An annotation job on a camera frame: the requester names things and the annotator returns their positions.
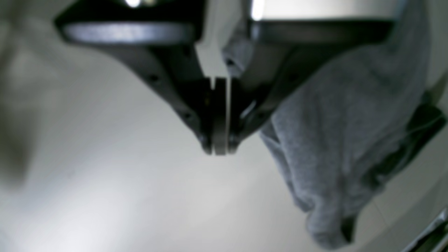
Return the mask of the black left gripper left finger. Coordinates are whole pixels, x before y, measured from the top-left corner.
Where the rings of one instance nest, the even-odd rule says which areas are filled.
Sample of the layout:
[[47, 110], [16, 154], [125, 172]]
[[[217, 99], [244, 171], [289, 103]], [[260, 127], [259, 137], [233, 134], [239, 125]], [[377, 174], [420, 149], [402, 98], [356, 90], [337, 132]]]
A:
[[225, 155], [226, 80], [207, 77], [195, 45], [206, 0], [77, 0], [54, 20], [70, 44], [128, 67], [167, 102], [208, 155]]

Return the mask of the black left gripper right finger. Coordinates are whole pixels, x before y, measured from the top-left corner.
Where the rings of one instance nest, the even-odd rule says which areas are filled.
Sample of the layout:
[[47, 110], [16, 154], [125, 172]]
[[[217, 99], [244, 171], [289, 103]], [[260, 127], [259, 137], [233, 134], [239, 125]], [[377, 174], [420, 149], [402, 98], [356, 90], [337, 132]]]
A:
[[389, 36], [403, 0], [244, 0], [229, 41], [229, 153], [323, 64]]

